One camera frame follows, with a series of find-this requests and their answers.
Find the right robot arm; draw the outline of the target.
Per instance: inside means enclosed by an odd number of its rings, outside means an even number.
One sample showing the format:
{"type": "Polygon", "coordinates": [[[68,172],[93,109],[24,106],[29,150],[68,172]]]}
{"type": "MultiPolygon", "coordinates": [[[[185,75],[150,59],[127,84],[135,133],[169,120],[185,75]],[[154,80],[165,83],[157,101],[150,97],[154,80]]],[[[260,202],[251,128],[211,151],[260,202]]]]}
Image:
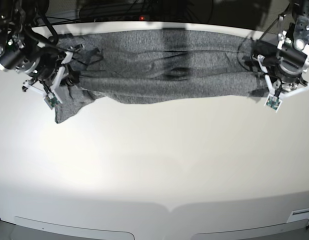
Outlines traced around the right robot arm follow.
{"type": "Polygon", "coordinates": [[[77,77],[70,67],[82,44],[62,48],[59,35],[49,22],[48,0],[0,0],[0,70],[30,76],[22,91],[42,96],[50,109],[63,104],[62,86],[77,77]]]}

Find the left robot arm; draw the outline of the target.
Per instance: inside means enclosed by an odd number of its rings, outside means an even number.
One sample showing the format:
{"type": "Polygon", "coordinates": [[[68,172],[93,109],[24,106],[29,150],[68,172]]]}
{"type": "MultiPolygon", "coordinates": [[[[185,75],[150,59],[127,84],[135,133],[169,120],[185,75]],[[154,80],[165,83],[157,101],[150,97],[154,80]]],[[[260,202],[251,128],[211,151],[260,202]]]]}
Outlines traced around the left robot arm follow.
{"type": "Polygon", "coordinates": [[[260,37],[250,58],[266,82],[265,106],[278,111],[283,100],[309,92],[309,81],[302,77],[309,69],[309,0],[291,0],[273,24],[276,46],[267,50],[260,37]]]}

